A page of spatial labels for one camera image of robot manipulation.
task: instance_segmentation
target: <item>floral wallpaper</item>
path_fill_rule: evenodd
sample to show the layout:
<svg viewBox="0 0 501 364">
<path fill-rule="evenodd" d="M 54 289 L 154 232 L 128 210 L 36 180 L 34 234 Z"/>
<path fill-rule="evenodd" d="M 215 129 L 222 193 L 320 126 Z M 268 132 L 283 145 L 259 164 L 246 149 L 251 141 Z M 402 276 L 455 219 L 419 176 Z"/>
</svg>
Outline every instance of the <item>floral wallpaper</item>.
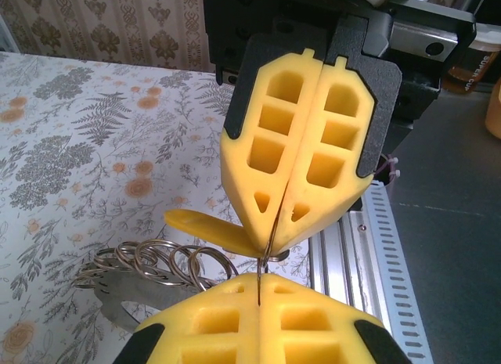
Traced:
<svg viewBox="0 0 501 364">
<path fill-rule="evenodd" d="M 1 52 L 0 75 L 0 363 L 111 363 L 128 334 L 70 283 L 125 240 L 210 245 L 165 226 L 167 209 L 238 222 L 219 168 L 232 88 L 201 72 Z M 303 242 L 270 270 L 307 284 L 307 253 Z"/>
<path fill-rule="evenodd" d="M 21 52 L 211 70 L 203 0 L 0 0 Z"/>
</svg>

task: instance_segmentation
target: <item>yellow plastic tab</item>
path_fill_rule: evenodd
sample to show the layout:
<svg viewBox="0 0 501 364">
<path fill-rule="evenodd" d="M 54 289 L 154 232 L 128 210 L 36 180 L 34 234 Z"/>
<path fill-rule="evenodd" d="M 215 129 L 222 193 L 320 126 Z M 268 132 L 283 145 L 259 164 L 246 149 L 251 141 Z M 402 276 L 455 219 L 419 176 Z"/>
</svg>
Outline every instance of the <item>yellow plastic tab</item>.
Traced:
<svg viewBox="0 0 501 364">
<path fill-rule="evenodd" d="M 244 274 L 143 322 L 165 330 L 147 364 L 374 364 L 354 322 L 381 323 L 273 274 Z"/>
<path fill-rule="evenodd" d="M 254 247 L 251 238 L 240 225 L 199 211 L 184 209 L 166 211 L 164 219 L 171 227 L 219 245 L 230 252 L 253 258 L 262 257 L 262 252 Z"/>
<path fill-rule="evenodd" d="M 221 134 L 222 185 L 260 252 L 294 167 L 322 65 L 306 49 L 261 67 L 240 137 Z"/>
<path fill-rule="evenodd" d="M 337 221 L 369 187 L 356 168 L 374 99 L 346 59 L 324 65 L 283 199 L 273 253 Z"/>
</svg>

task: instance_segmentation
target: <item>metal ring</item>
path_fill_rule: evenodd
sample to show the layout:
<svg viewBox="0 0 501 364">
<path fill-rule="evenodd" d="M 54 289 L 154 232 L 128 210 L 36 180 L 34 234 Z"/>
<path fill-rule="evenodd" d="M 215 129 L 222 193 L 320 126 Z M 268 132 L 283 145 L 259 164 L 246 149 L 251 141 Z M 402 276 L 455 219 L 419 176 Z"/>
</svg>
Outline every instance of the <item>metal ring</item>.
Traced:
<svg viewBox="0 0 501 364">
<path fill-rule="evenodd" d="M 124 241 L 115 248 L 115 256 L 126 268 L 134 268 L 134 254 L 138 245 L 139 243 L 135 241 Z M 141 255 L 149 262 L 148 265 L 155 266 L 158 263 L 158 257 L 155 252 L 149 249 L 145 249 L 143 252 Z"/>
<path fill-rule="evenodd" d="M 106 255 L 109 255 L 109 254 L 112 254 L 113 257 L 111 257 L 111 258 L 105 257 Z M 119 265 L 109 265 L 110 260 L 114 260 L 114 259 L 116 259 L 114 248 L 104 248 L 104 249 L 98 250 L 96 252 L 96 254 L 94 254 L 94 258 L 93 258 L 92 262 L 94 262 L 94 264 L 98 268 L 106 268 L 108 270 L 114 270 L 114 269 L 120 268 Z"/>
<path fill-rule="evenodd" d="M 185 284 L 184 282 L 168 282 L 168 281 L 165 281 L 163 279 L 165 279 L 166 276 L 159 276 L 158 274 L 155 274 L 153 272 L 149 272 L 148 271 L 148 269 L 152 269 L 155 272 L 162 271 L 162 272 L 167 272 L 167 273 L 170 273 L 170 274 L 174 275 L 173 272 L 172 272 L 172 270 L 171 270 L 171 264 L 170 264 L 170 261 L 169 261 L 169 257 L 164 252 L 162 252 L 160 250 L 157 250 L 156 253 L 155 253 L 155 255 L 158 256 L 158 258 L 160 260 L 162 260 L 162 262 L 167 265 L 169 271 L 165 271 L 165 270 L 160 269 L 160 268 L 153 268 L 153 267 L 148 266 L 146 264 L 143 264 L 141 262 L 141 251 L 143 250 L 143 248 L 149 248 L 149 249 L 156 250 L 155 247 L 172 248 L 174 245 L 178 245 L 178 244 L 175 244 L 175 243 L 172 243 L 172 242 L 168 242 L 166 240 L 147 240 L 147 241 L 144 241 L 144 242 L 140 243 L 136 247 L 135 253 L 134 253 L 134 267 L 135 267 L 135 269 L 144 278 L 151 279 L 154 282 L 157 282 L 157 283 L 160 283 L 160 284 L 164 284 L 166 286 L 182 286 L 182 285 L 184 285 Z"/>
<path fill-rule="evenodd" d="M 188 273 L 183 272 L 176 263 L 177 253 L 186 256 Z M 72 284 L 76 288 L 92 289 L 95 288 L 92 281 L 95 278 L 102 278 L 101 274 L 108 270 L 126 272 L 135 270 L 143 278 L 155 283 L 171 287 L 188 285 L 204 291 L 217 283 L 201 276 L 201 265 L 197 257 L 199 254 L 206 254 L 216 260 L 223 267 L 227 279 L 231 279 L 233 274 L 238 276 L 235 265 L 219 250 L 198 245 L 183 246 L 169 240 L 153 239 L 142 243 L 124 241 L 115 248 L 98 250 L 92 262 L 86 264 L 78 272 Z M 165 263 L 167 269 L 159 268 L 159 261 Z M 178 277 L 180 282 L 172 282 L 172 276 Z"/>
<path fill-rule="evenodd" d="M 219 264 L 221 264 L 223 269 L 226 271 L 227 279 L 231 279 L 232 273 L 235 274 L 235 276 L 238 276 L 238 270 L 236 270 L 235 265 L 223 253 L 211 247 L 198 247 L 198 249 L 196 249 L 189 256 L 188 271 L 189 271 L 189 276 L 191 277 L 194 283 L 194 286 L 198 288 L 200 291 L 207 290 L 207 287 L 205 287 L 198 274 L 196 274 L 196 268 L 194 264 L 197 262 L 196 256 L 198 254 L 207 254 L 211 256 L 214 260 L 219 262 Z"/>
<path fill-rule="evenodd" d="M 281 261 L 285 260 L 286 258 L 288 258 L 289 254 L 290 254 L 290 250 L 287 249 L 281 253 L 278 253 L 276 256 L 273 256 L 273 257 L 270 256 L 268 260 L 270 262 L 281 262 Z"/>
<path fill-rule="evenodd" d="M 189 259 L 191 257 L 192 252 L 190 249 L 198 249 L 199 247 L 196 245 L 184 245 L 184 246 L 179 246 L 175 248 L 174 250 L 171 251 L 169 254 L 169 260 L 171 261 L 171 269 L 174 274 L 176 274 L 179 278 L 183 279 L 186 283 L 191 284 L 195 286 L 194 279 L 191 277 L 191 275 L 185 274 L 181 268 L 179 268 L 178 264 L 175 262 L 175 255 L 180 252 L 186 256 L 186 263 L 189 266 Z M 198 260 L 196 260 L 196 274 L 200 274 L 200 263 Z"/>
</svg>

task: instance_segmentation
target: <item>gray surface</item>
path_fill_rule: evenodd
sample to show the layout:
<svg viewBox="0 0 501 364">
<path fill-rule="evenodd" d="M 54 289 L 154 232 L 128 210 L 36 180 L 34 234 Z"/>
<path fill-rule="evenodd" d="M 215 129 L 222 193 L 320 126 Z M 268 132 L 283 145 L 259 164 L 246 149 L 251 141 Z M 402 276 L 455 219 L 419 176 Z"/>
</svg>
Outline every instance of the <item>gray surface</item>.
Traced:
<svg viewBox="0 0 501 364">
<path fill-rule="evenodd" d="M 413 364 L 432 364 L 395 220 L 382 183 L 309 239 L 311 287 L 377 317 Z"/>
<path fill-rule="evenodd" d="M 501 362 L 501 140 L 487 102 L 444 94 L 395 151 L 391 207 L 436 363 Z"/>
<path fill-rule="evenodd" d="M 134 333 L 139 325 L 122 306 L 122 301 L 132 301 L 163 311 L 188 297 L 198 294 L 193 286 L 165 286 L 141 277 L 136 271 L 110 270 L 95 279 L 94 295 L 103 303 L 102 314 L 115 325 L 129 333 Z M 171 274 L 166 282 L 181 283 Z"/>
</svg>

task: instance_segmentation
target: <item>fern print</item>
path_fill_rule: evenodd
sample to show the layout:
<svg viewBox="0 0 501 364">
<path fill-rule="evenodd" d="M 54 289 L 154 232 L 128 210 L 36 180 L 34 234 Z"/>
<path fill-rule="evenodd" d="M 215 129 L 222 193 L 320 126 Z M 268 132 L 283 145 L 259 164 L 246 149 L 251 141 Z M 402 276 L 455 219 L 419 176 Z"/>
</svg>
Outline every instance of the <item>fern print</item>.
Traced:
<svg viewBox="0 0 501 364">
<path fill-rule="evenodd" d="M 50 117 L 58 117 L 61 111 L 68 111 L 77 98 L 72 100 L 66 100 L 59 103 L 55 103 L 49 110 L 45 110 L 38 114 L 41 118 L 30 123 L 30 126 L 26 130 L 26 133 L 35 133 L 38 130 L 38 126 L 49 122 Z"/>
<path fill-rule="evenodd" d="M 10 283 L 13 299 L 21 300 L 23 293 L 28 291 L 28 282 L 33 282 L 35 278 L 40 276 L 42 270 L 40 260 L 49 258 L 54 251 L 54 246 L 59 242 L 59 234 L 55 232 L 59 221 L 60 219 L 45 223 L 33 237 L 33 244 L 17 258 L 20 269 L 25 267 L 26 269 Z"/>
<path fill-rule="evenodd" d="M 178 115 L 178 124 L 175 125 L 175 121 L 171 122 L 171 129 L 164 136 L 164 144 L 158 149 L 158 164 L 171 159 L 172 152 L 184 145 L 183 137 L 188 131 L 188 125 L 192 125 L 189 115 L 193 112 L 193 108 L 188 108 L 191 103 L 188 100 L 188 90 L 188 87 L 181 88 L 179 90 L 179 99 L 174 101 L 177 104 L 174 111 Z"/>
<path fill-rule="evenodd" d="M 84 130 L 80 135 L 87 135 L 87 139 L 98 146 L 103 143 L 127 120 L 124 114 L 131 112 L 130 109 L 122 103 L 125 100 L 121 92 L 113 94 L 99 94 L 99 98 L 90 98 L 95 103 L 85 107 L 78 112 L 91 111 L 83 118 L 72 121 L 72 124 L 81 124 L 76 127 L 77 130 Z"/>
<path fill-rule="evenodd" d="M 229 102 L 232 100 L 233 87 L 230 85 L 221 85 L 214 78 L 204 78 L 206 81 L 197 90 L 201 90 L 202 94 L 196 99 L 205 106 L 207 110 L 213 110 L 215 113 L 225 116 L 228 111 Z"/>
<path fill-rule="evenodd" d="M 47 59 L 41 56 L 26 55 L 13 67 L 2 70 L 2 76 L 12 77 L 7 86 L 28 86 L 35 78 L 39 78 Z"/>
<path fill-rule="evenodd" d="M 14 174 L 17 169 L 17 161 L 23 157 L 26 145 L 27 142 L 22 142 L 11 147 L 9 157 L 0 159 L 0 181 L 4 182 Z"/>
<path fill-rule="evenodd" d="M 200 176 L 193 173 L 192 168 L 189 164 L 181 164 L 179 171 L 182 178 L 184 178 L 188 182 L 191 182 L 194 186 L 198 186 Z"/>
<path fill-rule="evenodd" d="M 193 157 L 193 160 L 203 164 L 205 167 L 210 167 L 219 160 L 219 137 L 221 133 L 211 128 L 211 133 L 207 137 L 205 145 L 200 145 L 196 149 L 198 155 Z"/>
<path fill-rule="evenodd" d="M 71 331 L 74 339 L 57 359 L 56 364 L 75 362 L 87 364 L 96 358 L 99 342 L 104 339 L 103 325 L 98 323 L 100 316 L 99 307 L 94 303 Z"/>
</svg>

